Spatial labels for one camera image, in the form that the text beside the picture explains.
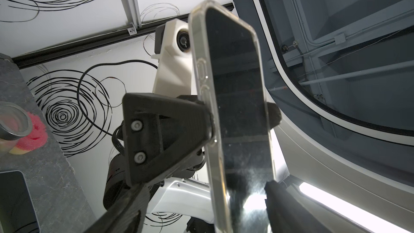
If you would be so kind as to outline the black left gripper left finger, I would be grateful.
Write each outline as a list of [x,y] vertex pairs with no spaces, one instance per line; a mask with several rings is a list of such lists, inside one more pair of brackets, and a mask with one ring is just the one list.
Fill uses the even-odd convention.
[[92,226],[87,233],[140,233],[150,199],[146,184],[133,186]]

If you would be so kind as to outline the clear case phone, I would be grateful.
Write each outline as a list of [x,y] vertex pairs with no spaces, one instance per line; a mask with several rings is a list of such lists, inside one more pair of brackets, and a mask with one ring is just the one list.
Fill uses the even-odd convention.
[[212,116],[206,154],[215,230],[269,233],[265,185],[274,165],[258,37],[214,0],[196,6],[188,23],[198,97]]

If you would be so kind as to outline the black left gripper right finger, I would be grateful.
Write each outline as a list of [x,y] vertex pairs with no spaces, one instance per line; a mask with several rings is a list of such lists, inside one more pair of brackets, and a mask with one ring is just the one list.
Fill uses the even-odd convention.
[[126,182],[130,187],[163,181],[212,138],[210,111],[190,97],[127,93],[122,109]]

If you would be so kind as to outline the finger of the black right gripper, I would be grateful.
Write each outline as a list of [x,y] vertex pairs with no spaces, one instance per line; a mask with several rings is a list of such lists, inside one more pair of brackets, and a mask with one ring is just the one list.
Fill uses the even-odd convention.
[[268,219],[274,233],[330,232],[276,181],[267,182],[264,189]]
[[267,109],[268,109],[268,121],[270,129],[273,129],[280,125],[282,121],[282,114],[280,108],[276,103],[267,102]]

